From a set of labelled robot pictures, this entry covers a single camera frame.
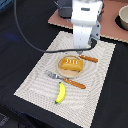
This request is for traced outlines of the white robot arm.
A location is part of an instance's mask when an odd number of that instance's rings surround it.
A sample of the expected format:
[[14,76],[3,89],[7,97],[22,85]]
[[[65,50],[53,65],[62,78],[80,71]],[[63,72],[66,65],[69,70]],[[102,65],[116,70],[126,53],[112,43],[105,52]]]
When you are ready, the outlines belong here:
[[102,6],[102,0],[72,0],[71,22],[75,49],[83,51],[91,45],[92,39],[100,39],[98,17]]

